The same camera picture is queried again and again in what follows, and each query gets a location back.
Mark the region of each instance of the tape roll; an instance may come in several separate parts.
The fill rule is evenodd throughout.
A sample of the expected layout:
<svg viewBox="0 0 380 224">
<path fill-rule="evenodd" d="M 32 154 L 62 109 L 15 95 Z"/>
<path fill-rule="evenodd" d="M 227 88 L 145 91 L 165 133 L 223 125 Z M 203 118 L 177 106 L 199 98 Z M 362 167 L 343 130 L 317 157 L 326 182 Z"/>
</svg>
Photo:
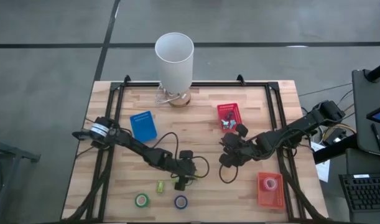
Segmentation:
<svg viewBox="0 0 380 224">
<path fill-rule="evenodd" d="M 134 203 L 139 208 L 144 208 L 150 203 L 150 199 L 148 198 L 148 195 L 146 194 L 139 194 L 134 199 Z"/>
<path fill-rule="evenodd" d="M 188 205 L 188 200 L 184 195 L 179 195 L 175 198 L 175 206 L 178 209 L 184 209 Z"/>
<path fill-rule="evenodd" d="M 267 177 L 263 180 L 263 187 L 264 187 L 264 190 L 274 191 L 278 187 L 277 180 L 271 177 Z"/>
</svg>

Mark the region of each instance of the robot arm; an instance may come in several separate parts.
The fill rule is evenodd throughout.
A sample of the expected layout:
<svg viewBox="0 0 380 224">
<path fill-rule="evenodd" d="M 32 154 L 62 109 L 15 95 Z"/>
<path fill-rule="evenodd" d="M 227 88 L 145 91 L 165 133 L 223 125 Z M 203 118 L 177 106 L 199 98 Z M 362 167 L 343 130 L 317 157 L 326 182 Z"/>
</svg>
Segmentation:
<svg viewBox="0 0 380 224">
<path fill-rule="evenodd" d="M 78 138 L 78 135 L 83 135 L 83 133 L 85 132 L 73 133 L 73 135 Z M 171 152 L 146 146 L 133 138 L 131 133 L 122 129 L 117 122 L 105 117 L 98 117 L 87 135 L 93 140 L 91 145 L 98 149 L 118 144 L 142 156 L 144 162 L 151 167 L 177 175 L 179 180 L 175 184 L 175 190 L 185 190 L 185 184 L 194 179 L 196 167 L 192 161 L 192 151 L 180 151 L 179 159 L 173 158 Z"/>
<path fill-rule="evenodd" d="M 337 107 L 335 102 L 324 101 L 290 125 L 260 133 L 247 141 L 242 140 L 242 137 L 246 136 L 248 130 L 244 125 L 239 124 L 236 128 L 238 135 L 226 133 L 221 139 L 220 144 L 224 146 L 225 153 L 220 156 L 219 161 L 225 167 L 238 167 L 251 159 L 255 161 L 268 159 L 278 147 L 293 148 L 302 140 L 302 136 L 313 135 L 313 130 L 321 125 L 333 126 L 340 123 L 344 116 L 344 112 Z"/>
</svg>

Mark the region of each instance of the orange basket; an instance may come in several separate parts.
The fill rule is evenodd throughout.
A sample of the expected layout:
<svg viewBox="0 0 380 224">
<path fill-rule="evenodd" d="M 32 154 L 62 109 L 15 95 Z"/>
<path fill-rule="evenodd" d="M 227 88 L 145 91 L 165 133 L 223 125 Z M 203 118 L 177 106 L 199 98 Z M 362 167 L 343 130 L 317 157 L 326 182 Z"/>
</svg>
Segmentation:
<svg viewBox="0 0 380 224">
<path fill-rule="evenodd" d="M 221 120 L 225 119 L 225 117 L 227 116 L 227 114 L 230 111 L 233 112 L 231 119 L 235 120 L 236 124 L 231 129 L 224 129 L 223 123 L 221 122 Z M 219 115 L 219 123 L 221 126 L 221 130 L 224 133 L 225 132 L 234 132 L 237 125 L 242 124 L 241 115 L 240 115 L 239 109 L 238 109 L 238 104 L 236 104 L 236 103 L 229 103 L 229 104 L 225 104 L 225 105 L 217 105 L 217 113 Z"/>
<path fill-rule="evenodd" d="M 269 185 L 275 180 L 275 186 Z M 284 209 L 284 188 L 281 174 L 259 172 L 257 175 L 257 202 L 262 207 Z"/>
</svg>

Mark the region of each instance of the lamp base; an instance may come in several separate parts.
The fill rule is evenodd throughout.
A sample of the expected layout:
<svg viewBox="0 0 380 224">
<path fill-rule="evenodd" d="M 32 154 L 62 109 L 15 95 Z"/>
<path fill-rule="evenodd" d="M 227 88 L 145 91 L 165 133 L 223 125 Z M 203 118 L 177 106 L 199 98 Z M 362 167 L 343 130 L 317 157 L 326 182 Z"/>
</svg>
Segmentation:
<svg viewBox="0 0 380 224">
<path fill-rule="evenodd" d="M 173 107 L 184 107 L 190 103 L 190 100 L 191 100 L 191 92 L 190 90 L 187 90 L 180 95 L 180 98 L 169 101 L 169 104 Z"/>
</svg>

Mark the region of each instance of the orange plastic container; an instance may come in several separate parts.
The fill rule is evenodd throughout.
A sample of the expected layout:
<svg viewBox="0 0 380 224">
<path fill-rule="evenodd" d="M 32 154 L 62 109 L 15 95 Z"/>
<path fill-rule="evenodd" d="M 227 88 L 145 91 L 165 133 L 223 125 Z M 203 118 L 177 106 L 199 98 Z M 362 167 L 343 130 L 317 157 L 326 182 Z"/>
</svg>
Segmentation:
<svg viewBox="0 0 380 224">
<path fill-rule="evenodd" d="M 267 179 L 276 181 L 276 187 L 266 187 Z M 257 174 L 257 202 L 262 207 L 284 209 L 284 187 L 281 174 L 259 172 Z"/>
<path fill-rule="evenodd" d="M 235 120 L 235 125 L 231 129 L 224 130 L 223 123 L 221 122 L 222 119 L 225 119 L 227 114 L 232 111 L 233 115 L 230 119 Z M 242 124 L 241 115 L 239 113 L 238 104 L 236 103 L 229 103 L 225 105 L 217 105 L 217 113 L 219 115 L 219 123 L 221 126 L 221 130 L 225 132 L 234 132 L 235 128 L 237 127 L 237 124 Z"/>
</svg>

